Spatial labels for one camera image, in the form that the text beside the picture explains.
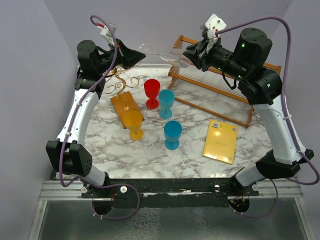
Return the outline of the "ribbed clear wine glass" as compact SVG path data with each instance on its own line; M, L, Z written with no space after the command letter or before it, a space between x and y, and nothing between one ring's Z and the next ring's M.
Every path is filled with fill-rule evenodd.
M145 55L157 56L165 63L175 67L187 68L192 63L183 55L184 50L180 48L170 48L169 50L157 51L150 43L145 42L139 47L139 50Z

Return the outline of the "blue plastic goblet front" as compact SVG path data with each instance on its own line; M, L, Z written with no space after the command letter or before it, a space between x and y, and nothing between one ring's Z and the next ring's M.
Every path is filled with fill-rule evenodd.
M180 145L181 134L181 124L176 120L168 121L164 126L165 147L169 150L176 150Z

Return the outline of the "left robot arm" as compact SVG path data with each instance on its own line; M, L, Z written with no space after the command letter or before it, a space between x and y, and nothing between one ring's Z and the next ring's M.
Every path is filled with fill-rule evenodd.
M92 40L83 40L77 45L79 68L72 106L59 135L45 146L54 171L90 183L94 193L101 198L110 193L110 179L106 172L93 165L92 155L85 148L87 127L109 72L117 66L129 69L146 57L144 53L126 47L119 39L116 45L109 47L106 51Z

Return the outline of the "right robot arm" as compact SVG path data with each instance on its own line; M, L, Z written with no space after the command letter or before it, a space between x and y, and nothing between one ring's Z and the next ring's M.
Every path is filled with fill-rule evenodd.
M224 48L218 38L210 49L207 49L209 41L203 39L183 52L197 69L205 72L215 68L239 81L238 89L258 112L271 141L272 150L230 179L229 189L236 196L263 179L291 178L301 169L301 164L309 163L314 157L314 152L295 136L285 109L283 80L276 71L264 67L272 44L262 30L249 27L241 31L234 51Z

